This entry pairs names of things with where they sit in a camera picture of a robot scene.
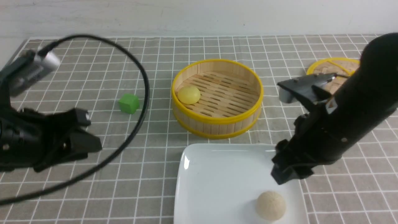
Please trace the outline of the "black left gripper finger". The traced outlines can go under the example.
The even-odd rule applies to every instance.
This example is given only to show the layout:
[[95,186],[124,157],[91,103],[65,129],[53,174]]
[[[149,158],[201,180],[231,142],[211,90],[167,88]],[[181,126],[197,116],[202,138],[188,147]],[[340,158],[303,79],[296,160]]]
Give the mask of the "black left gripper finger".
[[88,111],[80,108],[73,108],[61,113],[61,136],[70,137],[73,134],[91,136],[83,127],[91,125]]
[[102,150],[101,139],[82,129],[77,129],[65,138],[55,137],[44,151],[44,156],[34,165],[35,172],[52,166],[88,158],[88,154]]

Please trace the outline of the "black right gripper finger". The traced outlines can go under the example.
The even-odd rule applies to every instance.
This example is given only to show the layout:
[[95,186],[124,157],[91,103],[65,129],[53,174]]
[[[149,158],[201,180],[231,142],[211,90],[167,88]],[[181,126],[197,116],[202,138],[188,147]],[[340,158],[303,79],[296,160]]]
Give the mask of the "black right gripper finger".
[[291,180],[303,180],[312,175],[313,170],[310,167],[288,167],[283,171],[274,164],[271,170],[271,176],[278,185],[286,184]]

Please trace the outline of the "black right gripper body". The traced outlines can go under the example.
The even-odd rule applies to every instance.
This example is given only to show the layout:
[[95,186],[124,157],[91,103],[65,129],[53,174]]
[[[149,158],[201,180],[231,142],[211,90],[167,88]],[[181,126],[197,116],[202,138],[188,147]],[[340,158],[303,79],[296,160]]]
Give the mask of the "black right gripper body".
[[309,114],[300,115],[295,121],[295,133],[290,140],[284,139],[275,147],[276,155],[273,164],[277,164],[283,171],[288,167],[310,167],[313,169],[320,165],[331,165],[336,158],[327,158],[321,154],[320,144],[310,140],[306,143],[302,136],[302,127],[309,119]]

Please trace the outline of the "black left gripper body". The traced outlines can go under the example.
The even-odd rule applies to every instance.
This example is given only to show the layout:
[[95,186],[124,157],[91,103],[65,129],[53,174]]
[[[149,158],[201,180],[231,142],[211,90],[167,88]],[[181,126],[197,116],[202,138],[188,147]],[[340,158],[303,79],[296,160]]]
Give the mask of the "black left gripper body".
[[32,109],[1,108],[1,172],[33,168],[41,172],[67,162],[67,143],[54,145],[67,112],[43,114]]

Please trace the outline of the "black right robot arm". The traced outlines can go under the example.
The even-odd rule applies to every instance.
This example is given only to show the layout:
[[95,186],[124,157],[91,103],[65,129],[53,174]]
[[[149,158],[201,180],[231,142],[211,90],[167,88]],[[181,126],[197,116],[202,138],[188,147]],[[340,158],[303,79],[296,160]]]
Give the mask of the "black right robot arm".
[[277,143],[271,175],[278,185],[303,180],[313,168],[331,165],[397,110],[398,34],[372,40],[359,68],[335,91],[323,88],[337,73],[278,82],[280,101],[299,101],[307,113],[294,121],[294,135]]

